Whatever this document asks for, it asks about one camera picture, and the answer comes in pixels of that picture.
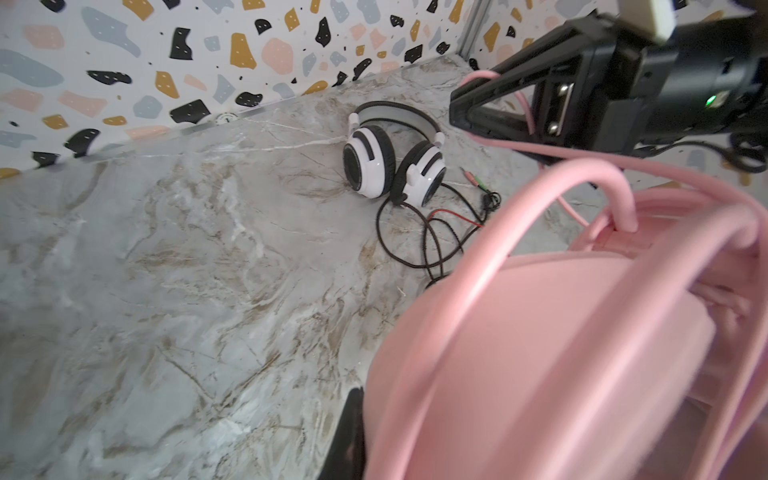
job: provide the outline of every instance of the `yellow speckle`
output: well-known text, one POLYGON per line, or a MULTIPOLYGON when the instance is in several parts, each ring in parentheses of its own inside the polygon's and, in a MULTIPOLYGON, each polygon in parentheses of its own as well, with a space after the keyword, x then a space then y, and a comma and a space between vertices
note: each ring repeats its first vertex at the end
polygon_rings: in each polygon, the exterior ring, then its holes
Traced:
POLYGON ((255 8, 264 8, 264 0, 243 0, 243 10, 254 10, 255 8))
POLYGON ((171 98, 179 98, 179 91, 176 89, 174 79, 167 71, 159 71, 155 74, 154 86, 171 98))
POLYGON ((496 45, 496 37, 498 37, 498 33, 501 29, 502 27, 498 22, 493 22, 493 25, 491 25, 485 35, 482 36, 482 39, 485 41, 485 46, 488 47, 488 51, 493 51, 493 48, 496 45))
POLYGON ((458 23, 458 20, 462 17, 462 7, 464 6, 464 0, 456 0, 455 5, 453 5, 453 10, 451 10, 451 14, 448 15, 448 20, 452 23, 458 23))
POLYGON ((328 88, 328 82, 325 80, 316 81, 311 87, 307 88, 303 95, 313 94, 317 91, 325 90, 328 88))
POLYGON ((141 18, 141 21, 146 20, 154 12, 152 4, 147 0, 123 0, 123 5, 135 13, 138 18, 141 18))
POLYGON ((286 13, 286 25, 288 27, 288 31, 291 31, 299 26, 299 17, 296 15, 295 8, 291 8, 290 11, 286 13))
POLYGON ((704 17, 702 22, 715 22, 716 20, 720 20, 723 17, 723 15, 725 15, 723 13, 723 11, 722 10, 718 10, 718 11, 712 12, 709 15, 707 15, 706 17, 704 17))
POLYGON ((16 170, 15 168, 8 168, 8 167, 2 167, 0 168, 0 178, 10 178, 15 177, 16 175, 20 174, 20 170, 16 170))
POLYGON ((250 68, 251 70, 256 68, 256 59, 253 58, 253 54, 250 53, 248 40, 246 40, 245 34, 243 33, 232 34, 230 63, 236 67, 250 68))
POLYGON ((107 125, 125 125, 128 123, 127 120, 125 120, 125 117, 122 115, 118 115, 117 117, 109 117, 102 120, 107 125))
POLYGON ((53 128, 54 130, 58 130, 59 128, 69 127, 64 117, 62 117, 59 114, 51 115, 50 117, 43 118, 43 123, 48 125, 50 128, 53 128))
POLYGON ((413 26, 411 27, 411 40, 416 41, 416 37, 419 36, 419 27, 421 24, 422 23, 419 20, 413 22, 413 26))

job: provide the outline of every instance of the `black speckle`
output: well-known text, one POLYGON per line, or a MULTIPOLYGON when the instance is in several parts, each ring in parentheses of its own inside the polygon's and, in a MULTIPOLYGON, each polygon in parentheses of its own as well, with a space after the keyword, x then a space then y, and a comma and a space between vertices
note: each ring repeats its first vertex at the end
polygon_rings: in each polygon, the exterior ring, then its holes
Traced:
POLYGON ((50 167, 51 165, 56 163, 56 160, 58 160, 58 157, 59 157, 58 154, 49 154, 47 152, 42 152, 42 151, 32 152, 32 160, 40 164, 38 168, 50 167))
POLYGON ((320 24, 317 26, 315 41, 321 44, 323 48, 331 42, 331 31, 330 28, 328 28, 328 18, 323 17, 323 20, 320 20, 320 24))
POLYGON ((264 98, 262 94, 254 95, 249 91, 244 91, 243 93, 237 95, 237 98, 235 98, 235 103, 238 105, 243 105, 244 107, 256 107, 261 103, 262 98, 264 98))
POLYGON ((64 0, 40 0, 40 3, 54 13, 59 13, 67 6, 67 2, 64 0))
POLYGON ((346 73, 344 73, 343 71, 340 71, 339 74, 336 76, 336 83, 331 85, 331 87, 338 87, 339 85, 344 83, 344 81, 346 80, 346 77, 347 77, 346 73))
POLYGON ((101 132, 95 128, 85 128, 78 133, 69 137, 69 140, 64 142, 64 146, 74 151, 74 157, 80 158, 88 154, 88 147, 91 146, 93 140, 98 137, 101 132))
POLYGON ((168 113, 173 121, 178 124, 185 121, 188 121, 191 124, 197 124, 197 122, 210 115, 208 107, 205 106, 205 103, 203 103, 202 100, 191 101, 188 104, 174 108, 168 113))
POLYGON ((256 26, 256 31, 259 32, 259 35, 272 28, 272 24, 263 18, 259 18, 253 24, 256 26))
POLYGON ((403 59, 405 61, 410 61, 411 63, 419 60, 422 57, 423 48, 424 45, 416 45, 414 48, 410 48, 406 51, 406 56, 403 59))
POLYGON ((119 81, 124 84, 130 84, 132 82, 130 76, 120 73, 119 71, 88 70, 85 73, 87 73, 89 77, 105 85, 113 85, 119 81))
POLYGON ((369 66, 369 65, 371 65, 372 63, 373 63, 373 60, 371 60, 370 58, 366 58, 365 60, 363 60, 363 61, 361 61, 360 63, 358 63, 358 64, 357 64, 357 66, 355 67, 355 69, 353 70, 353 71, 355 72, 355 76, 354 76, 354 77, 352 77, 352 81, 355 81, 355 80, 357 80, 358 78, 360 78, 360 75, 361 75, 361 74, 362 74, 362 73, 363 73, 363 72, 366 70, 366 68, 368 68, 368 66, 369 66))
POLYGON ((168 57, 176 60, 192 60, 192 49, 187 45, 187 35, 189 34, 189 28, 177 27, 174 30, 174 39, 170 44, 170 55, 168 57))

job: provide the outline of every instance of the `pink speckle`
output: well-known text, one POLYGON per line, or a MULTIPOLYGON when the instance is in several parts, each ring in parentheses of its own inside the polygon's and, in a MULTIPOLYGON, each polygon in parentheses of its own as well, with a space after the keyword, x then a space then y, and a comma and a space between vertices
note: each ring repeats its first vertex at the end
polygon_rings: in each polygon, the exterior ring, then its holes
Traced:
POLYGON ((556 17, 554 15, 550 15, 544 19, 544 26, 547 28, 547 30, 552 30, 555 27, 559 27, 561 23, 562 20, 560 20, 560 17, 556 17))
POLYGON ((24 25, 24 36, 35 48, 56 50, 64 46, 64 37, 53 25, 24 25))
POLYGON ((382 63, 382 72, 396 70, 400 66, 397 61, 385 61, 382 63))
POLYGON ((69 90, 65 90, 59 96, 58 103, 67 105, 69 108, 79 111, 88 117, 95 117, 104 110, 108 102, 103 98, 83 97, 82 95, 73 94, 69 90))
POLYGON ((272 38, 264 45, 261 58, 276 73, 285 75, 293 71, 293 47, 278 38, 272 38))
POLYGON ((43 103, 43 95, 36 91, 24 90, 23 88, 14 88, 8 93, 0 96, 0 101, 13 105, 22 110, 36 112, 40 104, 43 103))
POLYGON ((512 45, 502 45, 496 51, 496 63, 502 63, 507 58, 510 58, 515 53, 515 49, 512 45))
POLYGON ((158 135, 166 134, 170 131, 170 128, 163 125, 152 125, 151 127, 139 127, 130 128, 125 131, 128 137, 134 140, 140 140, 141 138, 156 137, 158 135))
POLYGON ((192 87, 199 88, 202 91, 208 91, 208 88, 205 86, 205 84, 197 80, 195 77, 193 77, 190 74, 184 75, 184 83, 187 85, 191 85, 192 87))
POLYGON ((377 48, 379 48, 379 46, 381 46, 381 44, 382 44, 382 43, 384 43, 384 42, 386 41, 386 36, 385 36, 385 35, 382 35, 382 34, 379 32, 379 29, 377 29, 377 28, 375 28, 375 29, 374 29, 374 30, 371 32, 371 35, 370 35, 370 36, 371 36, 371 43, 373 44, 373 49, 374 49, 374 50, 376 50, 377 48))
POLYGON ((352 37, 355 40, 359 40, 360 37, 366 34, 366 28, 362 26, 362 23, 359 23, 354 27, 350 28, 349 31, 352 32, 352 37))

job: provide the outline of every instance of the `red cable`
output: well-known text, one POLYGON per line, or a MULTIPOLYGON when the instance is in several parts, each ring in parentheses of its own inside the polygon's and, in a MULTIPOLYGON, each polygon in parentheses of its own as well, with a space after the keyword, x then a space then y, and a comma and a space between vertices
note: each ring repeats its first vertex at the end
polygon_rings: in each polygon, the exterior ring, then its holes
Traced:
POLYGON ((427 217, 427 220, 431 220, 432 217, 434 217, 435 214, 438 213, 438 212, 446 212, 446 213, 451 214, 451 215, 456 215, 457 217, 461 218, 465 222, 469 222, 469 223, 471 223, 472 225, 474 225, 476 227, 482 228, 482 225, 480 223, 473 222, 472 220, 468 219, 467 217, 463 217, 462 215, 459 215, 459 214, 457 214, 456 212, 454 212, 452 210, 446 210, 445 208, 439 208, 437 210, 434 210, 432 213, 429 214, 429 217, 427 217))

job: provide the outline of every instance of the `cable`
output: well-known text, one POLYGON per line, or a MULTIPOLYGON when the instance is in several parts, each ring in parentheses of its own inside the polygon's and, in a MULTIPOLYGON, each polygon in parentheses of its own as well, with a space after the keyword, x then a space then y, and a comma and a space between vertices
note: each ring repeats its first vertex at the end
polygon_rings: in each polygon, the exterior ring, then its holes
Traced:
POLYGON ((671 145, 667 145, 665 147, 648 146, 648 147, 636 148, 635 150, 632 151, 632 156, 639 157, 639 158, 649 158, 649 157, 656 157, 657 155, 662 154, 665 151, 671 150, 672 148, 675 148, 675 147, 686 147, 686 146, 702 147, 702 148, 708 148, 709 150, 716 152, 723 158, 723 160, 728 162, 737 170, 740 170, 742 172, 747 172, 748 174, 761 174, 768 168, 768 164, 766 164, 765 154, 759 149, 741 146, 743 142, 749 142, 750 140, 752 140, 750 137, 746 137, 741 134, 731 134, 730 149, 721 147, 720 145, 711 144, 706 141, 685 140, 685 141, 679 141, 671 145), (742 160, 742 157, 751 158, 752 160, 756 161, 760 165, 758 166, 750 165, 746 163, 744 160, 742 160))
POLYGON ((440 184, 441 187, 447 188, 451 192, 453 192, 463 203, 467 206, 467 208, 472 212, 472 215, 477 220, 472 221, 466 217, 463 217, 460 214, 457 214, 456 212, 452 210, 447 209, 437 209, 432 211, 429 214, 429 218, 424 217, 424 215, 416 209, 414 206, 408 203, 402 203, 406 208, 409 208, 410 210, 414 211, 416 215, 419 216, 419 219, 424 224, 424 229, 422 230, 422 258, 423 263, 413 263, 409 262, 408 260, 405 260, 401 257, 398 257, 395 255, 387 246, 386 243, 384 243, 384 239, 382 237, 381 232, 381 215, 384 211, 384 207, 386 207, 387 204, 390 203, 389 198, 384 200, 381 204, 381 207, 379 207, 378 211, 376 211, 376 236, 379 238, 379 243, 381 243, 382 248, 386 252, 387 255, 389 255, 391 258, 393 258, 395 261, 415 269, 423 269, 427 271, 427 274, 429 275, 429 283, 427 284, 427 288, 431 287, 438 281, 446 278, 448 275, 450 275, 450 272, 445 272, 445 263, 449 261, 451 258, 453 258, 457 253, 461 252, 464 253, 464 244, 467 243, 467 241, 474 235, 480 228, 485 225, 485 222, 488 220, 488 217, 492 212, 495 212, 499 209, 499 207, 502 205, 502 196, 499 195, 497 192, 490 191, 482 182, 478 182, 478 185, 476 185, 480 190, 483 191, 482 195, 482 214, 479 214, 477 210, 472 206, 472 204, 469 203, 469 200, 464 197, 458 190, 456 190, 454 187, 451 187, 447 184, 440 184), (469 222, 472 224, 472 228, 467 232, 464 237, 459 237, 458 234, 453 230, 453 227, 451 227, 450 223, 443 220, 442 218, 435 218, 434 215, 440 211, 445 211, 447 213, 456 215, 459 218, 462 218, 463 220, 469 222), (439 244, 439 239, 437 237, 437 233, 435 232, 434 228, 432 228, 431 222, 438 222, 444 224, 449 231, 451 232, 451 235, 453 236, 454 240, 456 241, 456 247, 447 255, 443 256, 442 249, 439 244), (429 258, 427 257, 427 232, 429 232, 432 236, 432 240, 435 243, 435 249, 437 250, 438 259, 436 262, 429 262, 429 258), (435 276, 432 273, 432 269, 438 267, 440 269, 439 275, 435 276))
POLYGON ((453 210, 448 210, 448 209, 445 209, 445 208, 439 208, 437 210, 433 210, 432 213, 430 213, 429 216, 427 217, 427 220, 431 220, 435 216, 435 214, 438 213, 438 212, 446 212, 447 214, 451 214, 451 215, 454 215, 454 216, 456 216, 458 218, 461 218, 465 222, 471 223, 472 225, 474 225, 476 227, 482 227, 482 225, 480 223, 473 222, 472 220, 468 219, 467 217, 464 217, 463 215, 457 214, 453 210))

